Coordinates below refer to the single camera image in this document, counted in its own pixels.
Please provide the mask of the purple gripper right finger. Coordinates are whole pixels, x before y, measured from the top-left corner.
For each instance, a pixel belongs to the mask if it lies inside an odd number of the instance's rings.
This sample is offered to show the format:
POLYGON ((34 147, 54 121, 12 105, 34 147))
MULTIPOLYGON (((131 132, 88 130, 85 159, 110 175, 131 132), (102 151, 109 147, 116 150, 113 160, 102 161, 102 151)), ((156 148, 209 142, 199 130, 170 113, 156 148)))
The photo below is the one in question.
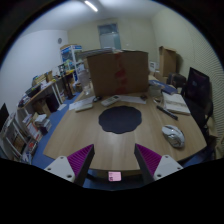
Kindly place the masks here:
POLYGON ((182 169, 169 155, 159 155, 140 144, 135 145, 134 154, 145 184, 152 183, 182 169))

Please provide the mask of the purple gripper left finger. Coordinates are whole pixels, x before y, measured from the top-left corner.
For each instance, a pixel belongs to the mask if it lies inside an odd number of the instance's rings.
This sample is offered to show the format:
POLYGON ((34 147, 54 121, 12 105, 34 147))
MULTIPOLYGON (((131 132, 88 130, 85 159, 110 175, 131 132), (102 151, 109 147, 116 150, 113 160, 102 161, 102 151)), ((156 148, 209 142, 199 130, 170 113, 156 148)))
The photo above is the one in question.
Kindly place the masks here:
POLYGON ((90 144, 68 157, 59 156, 45 168, 45 171, 82 186, 94 154, 94 145, 90 144))

